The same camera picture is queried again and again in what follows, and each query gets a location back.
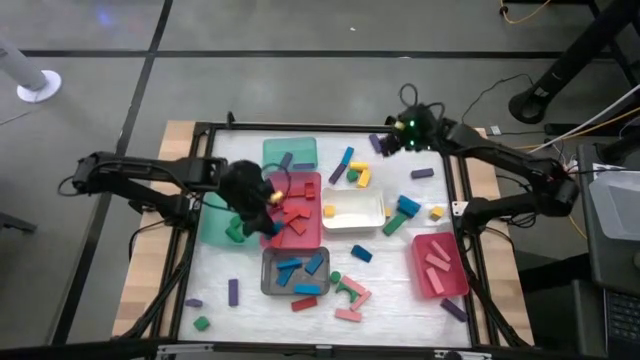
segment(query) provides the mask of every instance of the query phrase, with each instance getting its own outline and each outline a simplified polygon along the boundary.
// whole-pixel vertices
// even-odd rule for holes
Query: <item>table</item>
[[[193,121],[169,121],[158,157],[162,160],[174,160],[187,156],[196,126],[196,122]],[[499,197],[500,192],[493,167],[472,159],[467,160],[467,164],[474,196]],[[453,165],[456,193],[462,194],[461,181],[456,171],[455,161]],[[179,191],[177,187],[167,183],[152,183],[151,187],[166,194],[175,194]],[[141,226],[159,220],[159,215],[155,213],[145,214],[142,217]],[[491,226],[508,233],[506,226],[502,223],[491,223]],[[138,236],[116,315],[113,335],[119,335],[128,330],[157,294],[167,258],[170,234],[170,228],[158,227]],[[184,249],[185,240],[186,237],[183,236],[178,246],[177,259],[180,258]],[[533,344],[533,336],[511,245],[498,235],[489,232],[481,235],[481,242],[491,294],[496,305],[518,334]],[[175,298],[176,290],[173,291],[164,308],[158,332],[160,336],[169,334]],[[477,300],[475,304],[480,343],[488,344],[484,313]]]

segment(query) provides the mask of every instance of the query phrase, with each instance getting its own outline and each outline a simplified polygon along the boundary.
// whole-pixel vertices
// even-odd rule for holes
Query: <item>floor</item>
[[[52,100],[25,105],[0,75],[0,120],[28,112],[0,128],[0,211],[38,224],[33,235],[2,232],[0,347],[50,340],[86,239],[96,251],[69,341],[111,333],[127,239],[140,217],[121,199],[56,195],[78,159],[98,150],[155,157],[167,120],[222,120],[230,110],[240,121],[381,124],[402,110],[397,91],[406,82],[459,119],[497,80],[539,77],[593,19],[585,6],[554,5],[510,26],[498,7],[497,0],[2,1],[0,33],[40,68],[59,72],[64,85]],[[510,14],[532,10],[513,5]],[[637,60],[633,35],[625,30],[620,44]],[[411,51],[423,53],[403,58]],[[467,122],[512,132],[580,123],[629,89],[614,62],[594,61],[533,126],[506,108],[527,85],[521,78],[499,86]],[[517,146],[543,138],[499,140]],[[564,156],[577,143],[566,142]],[[519,191],[504,180],[500,187]],[[101,232],[88,226],[92,219],[104,219]],[[534,229],[511,233],[520,254],[561,259],[586,250],[567,219],[540,217]]]

